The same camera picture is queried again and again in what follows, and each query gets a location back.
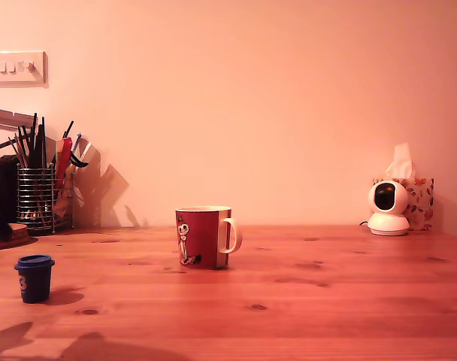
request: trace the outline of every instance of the switch plate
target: switch plate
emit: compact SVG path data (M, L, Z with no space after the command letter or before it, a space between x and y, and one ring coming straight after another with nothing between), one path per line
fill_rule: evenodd
M37 52L0 52L0 70L5 63L7 71L0 71L0 83L29 83L43 84L45 82L44 51ZM32 62L33 68L28 70L23 66L25 62Z

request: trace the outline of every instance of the tissue box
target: tissue box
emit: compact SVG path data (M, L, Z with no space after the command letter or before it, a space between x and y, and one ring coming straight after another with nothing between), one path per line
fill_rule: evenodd
M409 221L410 230L430 230L434 216L434 178L393 178L404 186L409 196L409 203L403 215ZM373 179L373 185L385 178Z

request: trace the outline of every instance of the blue cup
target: blue cup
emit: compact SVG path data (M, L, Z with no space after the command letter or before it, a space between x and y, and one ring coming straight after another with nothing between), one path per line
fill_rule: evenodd
M20 275L23 302L43 302L50 297L51 268L54 264L55 261L50 256L43 254L18 259L15 269Z

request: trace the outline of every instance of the wire mesh holder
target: wire mesh holder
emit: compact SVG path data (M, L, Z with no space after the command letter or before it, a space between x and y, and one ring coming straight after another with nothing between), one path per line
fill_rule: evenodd
M17 222L25 224L29 232L46 232L63 226L73 228L73 175L55 178L53 164L49 168L21 168L17 170ZM69 181L67 187L56 188Z

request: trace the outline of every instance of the white camera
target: white camera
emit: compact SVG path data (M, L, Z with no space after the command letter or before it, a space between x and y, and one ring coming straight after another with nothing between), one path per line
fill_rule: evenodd
M368 221L368 227L375 235L405 235L409 222L402 215L409 196L406 189L392 180L383 180L375 184L369 192L369 205L374 211Z

